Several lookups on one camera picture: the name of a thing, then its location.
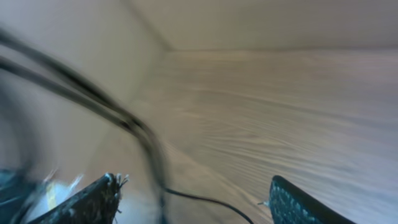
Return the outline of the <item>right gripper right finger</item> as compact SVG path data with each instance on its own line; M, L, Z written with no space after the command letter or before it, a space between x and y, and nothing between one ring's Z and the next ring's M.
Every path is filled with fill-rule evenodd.
M354 224L280 175L273 176L269 198L260 204L274 224Z

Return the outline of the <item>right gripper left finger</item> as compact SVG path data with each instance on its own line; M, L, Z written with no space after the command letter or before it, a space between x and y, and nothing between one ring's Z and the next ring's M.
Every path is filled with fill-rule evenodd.
M121 189L128 181L128 175L105 173L29 224L112 224L120 212Z

